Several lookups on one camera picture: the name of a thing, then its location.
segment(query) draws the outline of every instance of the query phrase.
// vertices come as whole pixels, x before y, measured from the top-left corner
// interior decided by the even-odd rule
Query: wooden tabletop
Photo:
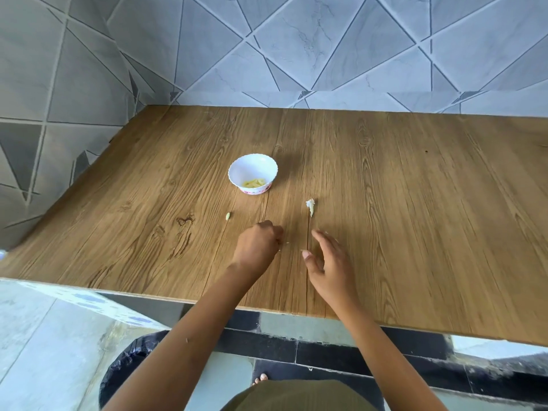
[[[260,196],[227,178],[248,153],[279,166]],[[287,243],[243,307],[334,317],[299,251],[318,227],[379,322],[548,346],[548,119],[147,107],[0,275],[196,301],[264,219]]]

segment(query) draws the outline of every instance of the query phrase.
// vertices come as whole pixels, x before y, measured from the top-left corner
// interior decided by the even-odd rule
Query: black trash bag
[[[111,363],[99,387],[99,408],[103,409],[125,380],[166,337],[169,331],[159,331],[135,339]]]

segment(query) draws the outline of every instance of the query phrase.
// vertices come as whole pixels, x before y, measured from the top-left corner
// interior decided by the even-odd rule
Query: foot
[[[269,377],[266,376],[266,374],[261,374],[261,378],[256,378],[255,382],[253,382],[251,385],[257,385],[259,382],[267,381],[269,380]]]

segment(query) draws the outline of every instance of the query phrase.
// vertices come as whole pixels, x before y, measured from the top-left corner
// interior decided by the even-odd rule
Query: olive green clothing
[[[237,394],[221,411],[375,411],[339,381],[263,381]]]

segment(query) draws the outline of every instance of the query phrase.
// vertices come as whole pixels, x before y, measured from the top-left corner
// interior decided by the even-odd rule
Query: white bowl
[[[246,154],[229,167],[229,180],[245,194],[261,194],[272,186],[278,174],[278,165],[265,154]],[[253,179],[265,179],[264,186],[243,187],[243,183]]]

